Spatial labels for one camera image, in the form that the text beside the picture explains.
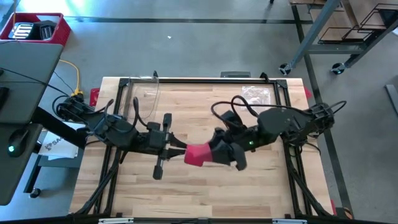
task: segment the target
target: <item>wooden table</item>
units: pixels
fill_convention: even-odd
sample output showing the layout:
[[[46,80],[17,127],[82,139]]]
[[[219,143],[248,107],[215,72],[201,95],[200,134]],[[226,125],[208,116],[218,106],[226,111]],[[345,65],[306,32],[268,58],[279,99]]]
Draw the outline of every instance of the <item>wooden table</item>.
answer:
[[[118,83],[119,78],[103,78],[97,108],[115,99]],[[308,108],[302,80],[288,78],[287,83],[292,106]],[[270,88],[271,103],[275,104],[272,86],[261,86]],[[159,84],[159,90],[155,121],[161,123],[164,113],[172,113],[171,131],[176,137],[189,144],[203,144],[212,137],[215,127],[224,128],[210,112],[210,106],[240,95],[242,84]],[[230,106],[220,105],[216,111],[221,114],[228,109]],[[246,125],[256,124],[256,118],[247,111],[238,111]],[[70,212],[81,208],[97,187],[104,151],[105,145],[101,143],[86,147]],[[246,157],[248,167],[238,172],[235,167],[214,163],[190,166],[183,162],[183,156],[179,156],[165,162],[162,180],[154,180],[152,172],[157,158],[129,153],[119,168],[113,215],[123,212],[125,217],[280,218],[286,213],[293,214],[281,142],[261,147],[255,153],[247,152]],[[319,152],[304,146],[302,160],[309,189],[331,213]],[[304,212],[302,193],[298,186],[297,189],[300,208]],[[101,208],[104,208],[108,191],[104,192]]]

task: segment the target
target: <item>gray floor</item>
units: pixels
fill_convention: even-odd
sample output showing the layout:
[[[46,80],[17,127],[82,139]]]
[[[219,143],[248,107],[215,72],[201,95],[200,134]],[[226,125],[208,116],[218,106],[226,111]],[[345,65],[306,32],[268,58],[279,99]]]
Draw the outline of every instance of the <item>gray floor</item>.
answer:
[[[3,8],[8,9],[9,4],[1,2],[0,12],[4,13]],[[299,9],[302,19],[308,19],[306,8]],[[22,0],[18,10],[120,18],[293,19],[287,0],[275,0],[272,7],[265,0]],[[294,25],[75,22],[70,27],[73,32],[62,59],[79,67],[86,96],[91,88],[101,85],[104,76],[150,75],[153,70],[162,77],[218,77],[222,71],[233,70],[280,77],[277,67],[289,61],[299,46]],[[312,55],[323,101],[348,101],[336,115],[332,133],[358,219],[396,222],[398,218],[398,117],[383,88],[398,75],[397,56],[398,37],[392,34],[340,76],[328,71],[333,63],[344,62],[346,55]],[[61,63],[56,71],[75,87],[73,68]],[[290,77],[303,78],[310,88],[303,61]],[[51,84],[68,91],[57,77]],[[40,105],[49,110],[55,95],[46,90]],[[330,195],[338,205],[335,179],[322,139],[319,145]],[[32,160],[12,202],[0,207],[0,220],[67,214],[77,170],[42,170],[37,181],[43,189],[42,197],[29,199],[21,192],[31,167]]]

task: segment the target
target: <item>paper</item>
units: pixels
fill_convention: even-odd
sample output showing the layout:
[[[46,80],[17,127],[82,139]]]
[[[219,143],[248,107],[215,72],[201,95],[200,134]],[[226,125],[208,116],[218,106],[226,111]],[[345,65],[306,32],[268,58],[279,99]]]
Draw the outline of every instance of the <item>paper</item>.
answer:
[[[76,124],[64,122],[66,125],[73,129],[83,128],[84,124]],[[48,156],[49,160],[60,159],[60,158],[71,158],[77,156],[79,148],[72,143],[67,142],[60,136],[54,133],[48,132],[40,148],[39,155]]]

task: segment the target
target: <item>clear plastic bag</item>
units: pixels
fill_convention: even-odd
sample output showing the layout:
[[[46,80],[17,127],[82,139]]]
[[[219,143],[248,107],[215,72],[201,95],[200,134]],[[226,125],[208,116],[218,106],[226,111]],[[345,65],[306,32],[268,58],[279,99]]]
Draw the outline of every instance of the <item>clear plastic bag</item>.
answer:
[[[242,86],[242,96],[249,104],[269,105],[271,103],[269,89],[264,87]],[[241,106],[241,110],[247,110],[247,108]],[[253,110],[260,113],[264,111],[264,107],[254,106]]]

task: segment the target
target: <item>red bin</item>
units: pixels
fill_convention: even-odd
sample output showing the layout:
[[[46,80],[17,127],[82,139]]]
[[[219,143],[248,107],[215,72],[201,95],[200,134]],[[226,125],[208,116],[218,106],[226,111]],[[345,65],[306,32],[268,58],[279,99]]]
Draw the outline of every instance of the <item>red bin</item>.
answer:
[[[55,30],[51,39],[49,40],[18,40],[19,42],[28,42],[28,43],[42,43],[42,44],[62,44],[65,46],[68,41],[68,37],[70,34],[70,27],[63,18],[62,13],[34,13],[34,12],[17,12],[15,23],[17,22],[40,22],[38,16],[57,16],[59,17],[59,21],[57,26],[55,26]],[[3,30],[0,34],[0,40],[12,40],[8,38],[10,31],[12,30],[12,25],[14,23],[14,15],[11,15],[7,21],[7,24],[4,26]]]

